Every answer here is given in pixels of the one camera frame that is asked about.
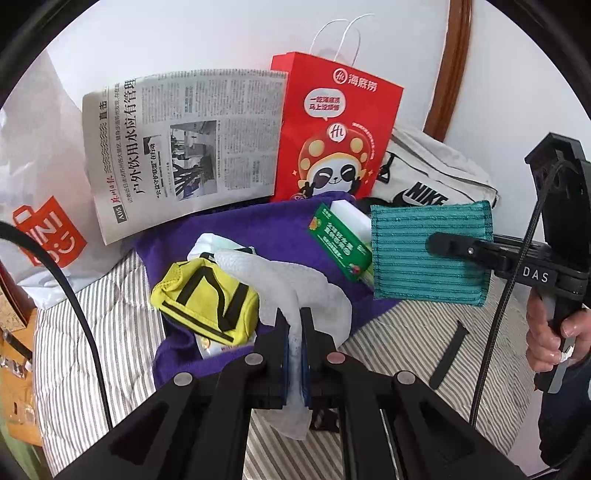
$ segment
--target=haidilao logo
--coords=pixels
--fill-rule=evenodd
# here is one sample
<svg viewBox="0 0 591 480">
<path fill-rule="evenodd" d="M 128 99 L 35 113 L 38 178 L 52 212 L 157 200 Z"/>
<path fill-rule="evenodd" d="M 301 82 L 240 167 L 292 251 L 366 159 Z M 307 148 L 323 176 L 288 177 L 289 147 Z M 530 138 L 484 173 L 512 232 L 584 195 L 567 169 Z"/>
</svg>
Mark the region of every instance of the haidilao logo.
<svg viewBox="0 0 591 480">
<path fill-rule="evenodd" d="M 347 136 L 347 128 L 343 124 L 332 124 L 326 130 L 329 138 L 333 142 L 342 142 Z"/>
<path fill-rule="evenodd" d="M 347 81 L 347 78 L 349 78 L 349 74 L 347 73 L 347 70 L 343 68 L 336 69 L 333 72 L 333 80 L 335 81 L 335 83 L 338 83 L 339 85 L 343 85 L 344 82 Z"/>
</svg>

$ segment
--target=yellow zipper pouch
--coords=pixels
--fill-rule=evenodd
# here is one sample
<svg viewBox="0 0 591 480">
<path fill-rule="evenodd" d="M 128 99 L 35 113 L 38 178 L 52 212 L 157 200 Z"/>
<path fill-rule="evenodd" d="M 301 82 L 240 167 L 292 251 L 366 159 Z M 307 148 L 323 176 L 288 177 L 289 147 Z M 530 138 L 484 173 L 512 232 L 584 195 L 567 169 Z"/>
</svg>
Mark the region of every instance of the yellow zipper pouch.
<svg viewBox="0 0 591 480">
<path fill-rule="evenodd" d="M 173 263 L 154 287 L 150 302 L 199 335 L 224 345 L 246 343 L 258 322 L 258 293 L 208 258 Z"/>
</svg>

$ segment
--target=wooden headboard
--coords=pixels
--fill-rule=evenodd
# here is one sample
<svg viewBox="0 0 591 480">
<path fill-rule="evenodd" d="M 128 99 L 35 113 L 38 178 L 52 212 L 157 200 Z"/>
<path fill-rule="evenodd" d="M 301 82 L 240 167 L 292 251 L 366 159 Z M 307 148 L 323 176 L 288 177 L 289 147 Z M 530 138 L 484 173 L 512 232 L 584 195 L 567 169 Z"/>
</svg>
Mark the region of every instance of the wooden headboard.
<svg viewBox="0 0 591 480">
<path fill-rule="evenodd" d="M 450 0 L 447 36 L 433 103 L 423 131 L 443 142 L 460 93 L 472 27 L 473 0 Z"/>
<path fill-rule="evenodd" d="M 450 0 L 447 35 L 433 103 L 427 115 L 424 132 L 443 141 L 447 134 L 462 85 L 470 43 L 473 0 Z M 18 287 L 0 263 L 0 288 L 19 317 L 26 323 L 35 305 Z"/>
</svg>

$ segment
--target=uniqlo logo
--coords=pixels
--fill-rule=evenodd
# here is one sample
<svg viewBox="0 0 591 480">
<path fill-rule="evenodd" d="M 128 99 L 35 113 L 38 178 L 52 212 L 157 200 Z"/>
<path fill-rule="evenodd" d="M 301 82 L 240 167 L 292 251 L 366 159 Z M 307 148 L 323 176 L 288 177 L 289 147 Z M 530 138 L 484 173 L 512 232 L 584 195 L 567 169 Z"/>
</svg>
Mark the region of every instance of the uniqlo logo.
<svg viewBox="0 0 591 480">
<path fill-rule="evenodd" d="M 40 244 L 60 268 L 70 265 L 86 246 L 86 240 L 53 196 L 36 212 L 29 205 L 19 207 L 12 213 L 12 219 L 16 227 Z M 41 265 L 34 255 L 21 250 L 34 266 Z"/>
</svg>

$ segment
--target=white bag handle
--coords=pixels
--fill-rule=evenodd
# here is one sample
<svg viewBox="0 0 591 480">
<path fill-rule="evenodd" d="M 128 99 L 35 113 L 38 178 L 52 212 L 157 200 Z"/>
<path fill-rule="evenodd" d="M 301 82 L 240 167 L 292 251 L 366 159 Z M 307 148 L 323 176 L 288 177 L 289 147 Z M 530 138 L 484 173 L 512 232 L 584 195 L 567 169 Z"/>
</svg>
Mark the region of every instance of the white bag handle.
<svg viewBox="0 0 591 480">
<path fill-rule="evenodd" d="M 370 17 L 373 16 L 374 14 L 363 14 L 358 16 L 357 18 L 351 20 L 351 22 L 349 23 L 349 25 L 347 25 L 347 28 L 345 28 L 345 31 L 343 32 L 343 36 L 340 38 L 340 44 L 339 44 L 339 48 L 336 51 L 335 57 L 333 59 L 333 61 L 336 61 L 336 57 L 339 56 L 340 53 L 340 49 L 343 48 L 343 43 L 345 43 L 345 37 L 347 36 L 347 33 L 349 32 L 349 29 L 351 28 L 351 26 L 359 19 L 363 18 L 363 17 Z M 355 58 L 353 59 L 353 63 L 351 64 L 351 66 L 353 66 L 353 64 L 355 63 L 355 60 L 357 59 L 357 54 L 359 53 L 359 47 L 361 46 L 361 33 L 359 34 L 359 44 L 357 45 L 357 52 L 355 53 Z"/>
<path fill-rule="evenodd" d="M 318 30 L 318 33 L 316 33 L 316 35 L 312 39 L 312 45 L 310 45 L 310 49 L 308 50 L 308 53 L 310 55 L 312 55 L 312 48 L 314 48 L 314 44 L 316 43 L 316 39 L 318 38 L 318 35 L 320 35 L 322 33 L 322 31 L 326 27 L 328 27 L 330 24 L 333 24 L 333 23 L 336 23 L 336 22 L 347 22 L 347 21 L 349 21 L 347 18 L 337 18 L 337 19 L 331 20 L 330 22 L 328 22 L 327 24 L 325 24 L 324 27 L 322 27 L 320 30 Z M 334 61 L 336 61 L 336 57 L 339 55 L 340 49 L 343 46 L 343 40 L 345 39 L 345 35 L 347 34 L 347 30 L 345 30 L 345 33 L 343 34 L 343 37 L 341 38 L 340 45 L 339 45 L 339 50 L 337 51 L 337 53 L 335 55 Z M 353 57 L 353 61 L 351 62 L 351 65 L 350 66 L 353 66 L 353 64 L 355 63 L 355 60 L 357 60 L 357 54 L 359 53 L 359 47 L 361 46 L 361 32 L 358 29 L 356 29 L 356 30 L 357 30 L 357 36 L 358 36 L 357 50 L 355 51 L 355 57 Z"/>
</svg>

